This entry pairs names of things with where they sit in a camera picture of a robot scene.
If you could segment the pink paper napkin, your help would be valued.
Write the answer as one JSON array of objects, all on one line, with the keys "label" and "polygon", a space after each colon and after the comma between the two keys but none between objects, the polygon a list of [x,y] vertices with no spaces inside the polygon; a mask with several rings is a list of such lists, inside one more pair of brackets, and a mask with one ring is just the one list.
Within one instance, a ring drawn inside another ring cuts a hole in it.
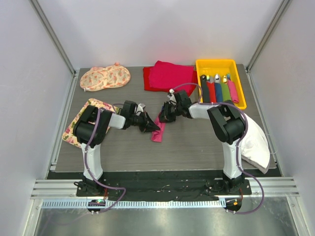
[{"label": "pink paper napkin", "polygon": [[163,138],[163,134],[164,134],[165,126],[166,126],[165,122],[160,121],[159,115],[160,114],[158,114],[158,116],[156,117],[154,123],[160,128],[160,130],[153,131],[152,136],[151,136],[151,140],[157,143],[162,142],[162,138]]}]

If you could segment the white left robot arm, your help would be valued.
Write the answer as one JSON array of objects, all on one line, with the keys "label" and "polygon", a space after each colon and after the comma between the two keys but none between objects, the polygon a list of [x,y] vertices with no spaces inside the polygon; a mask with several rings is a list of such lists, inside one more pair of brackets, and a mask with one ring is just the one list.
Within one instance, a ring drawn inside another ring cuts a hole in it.
[{"label": "white left robot arm", "polygon": [[107,129],[126,130],[130,126],[139,127],[142,133],[160,131],[145,111],[144,104],[128,100],[117,113],[88,105],[75,123],[73,135],[80,144],[84,160],[83,181],[90,181],[87,189],[92,195],[100,196],[105,189],[105,184],[100,181],[103,177],[100,147]]}]

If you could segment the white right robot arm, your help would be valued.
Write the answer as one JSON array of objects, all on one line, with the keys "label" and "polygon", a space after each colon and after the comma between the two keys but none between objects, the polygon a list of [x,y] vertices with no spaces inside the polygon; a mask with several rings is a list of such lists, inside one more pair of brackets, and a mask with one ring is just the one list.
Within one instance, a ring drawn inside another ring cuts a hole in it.
[{"label": "white right robot arm", "polygon": [[158,119],[161,123],[174,122],[177,117],[207,119],[214,133],[222,143],[224,167],[222,188],[227,194],[234,194],[244,183],[241,171],[241,151],[239,145],[247,124],[240,111],[231,104],[192,102],[186,91],[170,90],[169,101],[162,106]]}]

